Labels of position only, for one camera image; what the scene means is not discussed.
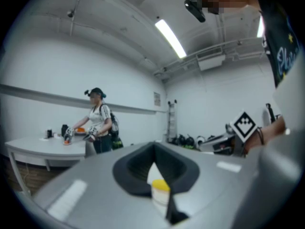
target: table leg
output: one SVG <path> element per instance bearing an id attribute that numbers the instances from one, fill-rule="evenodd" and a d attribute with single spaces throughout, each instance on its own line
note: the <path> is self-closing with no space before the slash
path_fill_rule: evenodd
<path id="1" fill-rule="evenodd" d="M 44 163 L 46 164 L 47 171 L 50 171 L 51 169 L 50 169 L 49 161 L 47 159 L 45 159 Z"/>
<path id="2" fill-rule="evenodd" d="M 18 167 L 17 167 L 17 164 L 16 164 L 16 160 L 15 160 L 15 155 L 13 152 L 9 151 L 9 157 L 10 157 L 10 163 L 11 163 L 11 166 L 13 167 L 13 171 L 14 171 L 14 174 L 18 180 L 18 183 L 20 185 L 20 187 L 22 188 L 24 194 L 28 197 L 31 197 L 30 195 L 30 191 L 29 189 L 26 187 L 26 185 L 24 184 L 23 180 L 22 180 L 22 177 L 20 175 L 20 172 L 18 170 Z"/>

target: person wearing cap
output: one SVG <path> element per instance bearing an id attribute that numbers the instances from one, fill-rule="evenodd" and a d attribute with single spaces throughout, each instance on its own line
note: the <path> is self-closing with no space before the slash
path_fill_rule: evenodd
<path id="1" fill-rule="evenodd" d="M 88 116 L 85 116 L 72 128 L 76 130 L 91 120 L 92 126 L 98 130 L 95 137 L 89 139 L 89 141 L 93 142 L 96 153 L 100 154 L 111 151 L 112 141 L 108 132 L 112 127 L 110 109 L 107 105 L 103 104 L 103 99 L 106 95 L 100 88 L 94 88 L 89 96 L 90 102 L 94 107 L 90 110 Z"/>
<path id="2" fill-rule="evenodd" d="M 302 0 L 197 0 L 203 10 L 218 15 L 234 12 L 245 6 L 252 6 L 260 11 L 264 20 L 263 47 L 270 61 L 275 86 L 285 78 L 293 66 L 298 52 L 303 49 L 303 26 L 299 23 L 300 14 L 296 7 Z M 285 131 L 283 117 L 261 129 L 263 144 Z M 260 146 L 261 140 L 255 132 L 245 143 L 246 152 Z"/>

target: black t-shirt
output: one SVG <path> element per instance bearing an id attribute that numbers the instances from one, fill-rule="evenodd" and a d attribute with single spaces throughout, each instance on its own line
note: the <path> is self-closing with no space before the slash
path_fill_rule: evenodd
<path id="1" fill-rule="evenodd" d="M 275 86 L 285 78 L 293 66 L 293 62 L 302 44 L 299 30 L 296 28 L 297 19 L 291 10 L 291 0 L 258 0 L 264 20 L 263 46 L 270 61 Z"/>

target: person's arm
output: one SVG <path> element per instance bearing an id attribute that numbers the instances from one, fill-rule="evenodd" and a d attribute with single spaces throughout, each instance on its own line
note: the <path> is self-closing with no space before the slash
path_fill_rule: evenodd
<path id="1" fill-rule="evenodd" d="M 108 118 L 108 119 L 105 120 L 105 124 L 102 127 L 102 129 L 98 131 L 97 136 L 105 133 L 108 130 L 110 130 L 111 127 L 112 127 L 112 120 L 110 118 Z"/>
<path id="2" fill-rule="evenodd" d="M 267 144 L 276 136 L 283 134 L 285 129 L 285 121 L 282 116 L 278 118 L 275 122 L 273 122 L 271 125 L 262 128 L 264 144 Z M 261 145 L 262 143 L 259 138 L 259 134 L 257 132 L 254 132 L 245 143 L 245 151 L 249 152 L 251 148 Z"/>
<path id="3" fill-rule="evenodd" d="M 89 117 L 86 116 L 85 118 L 81 119 L 78 123 L 76 123 L 72 128 L 75 130 L 86 124 L 88 121 L 89 121 Z"/>

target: white wall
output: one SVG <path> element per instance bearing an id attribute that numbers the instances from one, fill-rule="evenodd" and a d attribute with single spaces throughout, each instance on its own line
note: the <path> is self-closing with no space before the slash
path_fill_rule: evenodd
<path id="1" fill-rule="evenodd" d="M 208 71 L 193 71 L 166 84 L 167 99 L 178 101 L 178 133 L 193 137 L 219 135 L 224 125 L 247 111 L 264 126 L 265 104 L 272 105 L 275 85 L 270 64 L 240 61 Z"/>
<path id="2" fill-rule="evenodd" d="M 114 112 L 125 146 L 162 139 L 166 125 L 163 84 L 97 44 L 50 31 L 27 31 L 17 43 L 8 43 L 0 69 L 0 84 L 48 94 L 88 100 L 84 91 L 100 87 L 107 94 L 106 103 L 149 110 Z M 154 92 L 161 95 L 161 107 L 154 106 Z M 5 94 L 0 100 L 4 141 L 42 135 L 48 126 L 60 131 L 62 124 L 73 125 L 89 112 Z M 32 158 L 16 159 L 43 164 Z"/>

